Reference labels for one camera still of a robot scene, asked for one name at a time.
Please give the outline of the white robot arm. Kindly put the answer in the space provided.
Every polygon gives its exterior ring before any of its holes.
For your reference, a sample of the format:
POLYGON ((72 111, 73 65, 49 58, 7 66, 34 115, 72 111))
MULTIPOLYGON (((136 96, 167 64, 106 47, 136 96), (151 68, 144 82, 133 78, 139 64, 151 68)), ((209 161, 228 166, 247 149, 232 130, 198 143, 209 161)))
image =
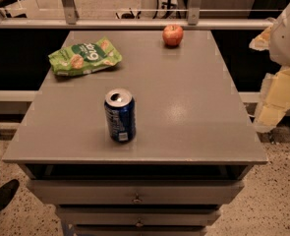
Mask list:
POLYGON ((281 66, 267 73, 261 83, 261 96, 255 110, 254 127, 259 133, 274 129, 290 110, 290 3, 273 24, 249 44, 251 49, 269 51, 269 58, 281 66))

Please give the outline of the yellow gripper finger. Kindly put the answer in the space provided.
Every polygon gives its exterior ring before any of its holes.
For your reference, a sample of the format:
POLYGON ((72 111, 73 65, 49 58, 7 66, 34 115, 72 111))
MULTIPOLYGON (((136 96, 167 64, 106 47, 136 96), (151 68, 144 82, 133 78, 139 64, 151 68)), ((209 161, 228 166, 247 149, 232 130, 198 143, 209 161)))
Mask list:
POLYGON ((266 74, 261 97, 255 110, 254 127, 259 133, 274 129, 290 110, 290 67, 283 66, 275 75, 266 74))

